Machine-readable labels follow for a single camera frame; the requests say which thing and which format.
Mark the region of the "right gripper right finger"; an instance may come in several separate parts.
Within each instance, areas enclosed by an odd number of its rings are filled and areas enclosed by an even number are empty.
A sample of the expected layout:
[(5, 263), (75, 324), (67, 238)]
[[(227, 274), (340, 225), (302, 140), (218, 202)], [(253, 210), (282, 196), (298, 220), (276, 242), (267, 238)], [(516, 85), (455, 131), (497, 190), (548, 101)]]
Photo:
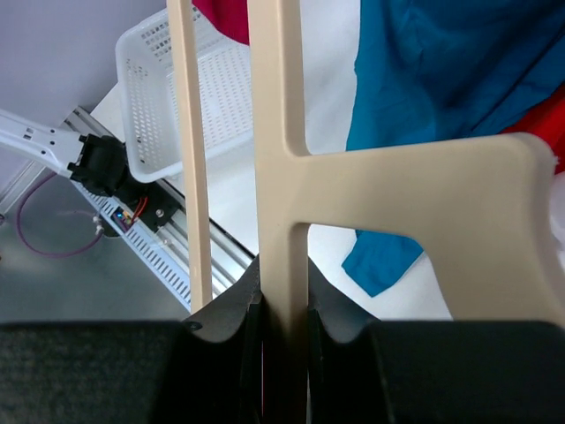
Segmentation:
[(313, 422), (563, 422), (561, 327), (382, 321), (308, 273)]

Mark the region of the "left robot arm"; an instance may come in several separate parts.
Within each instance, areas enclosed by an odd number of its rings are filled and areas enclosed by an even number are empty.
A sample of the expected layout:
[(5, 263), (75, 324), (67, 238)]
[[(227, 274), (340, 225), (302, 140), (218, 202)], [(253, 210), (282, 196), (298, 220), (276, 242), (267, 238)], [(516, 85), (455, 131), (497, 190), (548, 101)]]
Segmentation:
[(147, 186), (131, 174), (123, 142), (92, 133), (55, 129), (1, 111), (1, 146), (82, 184), (90, 193), (132, 205)]

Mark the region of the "beige plastic hanger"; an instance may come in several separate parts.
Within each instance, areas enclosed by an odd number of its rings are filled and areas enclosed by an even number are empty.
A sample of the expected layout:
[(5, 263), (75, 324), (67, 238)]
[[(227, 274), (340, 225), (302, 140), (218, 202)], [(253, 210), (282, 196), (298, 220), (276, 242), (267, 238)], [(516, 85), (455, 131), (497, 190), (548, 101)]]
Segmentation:
[(527, 133), (311, 155), (300, 7), (251, 1), (252, 117), (267, 302), (264, 420), (306, 418), (311, 224), (403, 234), (425, 249), (450, 313), (564, 323), (549, 223), (554, 155)]

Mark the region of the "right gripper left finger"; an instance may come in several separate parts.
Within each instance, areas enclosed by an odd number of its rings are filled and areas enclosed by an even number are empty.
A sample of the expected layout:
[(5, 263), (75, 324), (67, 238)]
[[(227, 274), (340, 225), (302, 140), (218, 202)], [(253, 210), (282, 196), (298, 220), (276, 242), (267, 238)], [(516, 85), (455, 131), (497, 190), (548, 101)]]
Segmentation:
[(260, 422), (259, 270), (183, 321), (3, 325), (2, 422)]

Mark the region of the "magenta t shirt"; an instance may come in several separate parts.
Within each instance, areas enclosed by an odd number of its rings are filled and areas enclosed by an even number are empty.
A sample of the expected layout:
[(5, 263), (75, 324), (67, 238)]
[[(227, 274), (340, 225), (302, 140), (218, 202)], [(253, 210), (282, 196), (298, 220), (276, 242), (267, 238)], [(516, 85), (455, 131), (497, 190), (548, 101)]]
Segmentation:
[(221, 34), (249, 44), (246, 0), (193, 0), (192, 3)]

